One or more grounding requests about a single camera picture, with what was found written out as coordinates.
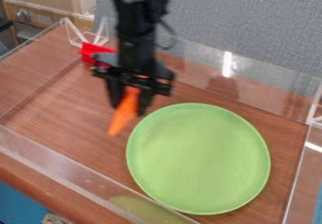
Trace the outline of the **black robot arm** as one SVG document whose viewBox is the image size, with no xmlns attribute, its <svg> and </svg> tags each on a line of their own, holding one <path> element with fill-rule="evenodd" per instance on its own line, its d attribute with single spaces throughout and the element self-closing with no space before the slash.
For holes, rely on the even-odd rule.
<svg viewBox="0 0 322 224">
<path fill-rule="evenodd" d="M 117 52 L 92 53 L 92 75 L 105 81 L 110 106 L 117 109 L 124 101 L 125 88 L 138 96 L 134 113 L 141 116 L 156 95 L 169 96 L 175 73 L 156 59 L 157 24 L 173 32 L 161 20 L 168 0 L 113 0 L 117 22 Z"/>
</svg>

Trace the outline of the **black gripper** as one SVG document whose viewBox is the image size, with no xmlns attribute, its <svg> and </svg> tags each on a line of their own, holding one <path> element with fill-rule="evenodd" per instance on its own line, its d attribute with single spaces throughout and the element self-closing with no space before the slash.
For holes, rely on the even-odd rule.
<svg viewBox="0 0 322 224">
<path fill-rule="evenodd" d="M 117 64 L 117 53 L 94 53 L 92 55 L 96 63 L 92 67 L 92 74 L 106 83 L 110 106 L 117 108 L 124 89 L 137 88 L 138 104 L 137 115 L 142 116 L 152 103 L 153 95 L 169 96 L 172 93 L 172 82 L 176 74 L 153 60 L 152 64 L 138 69 L 130 69 Z"/>
</svg>

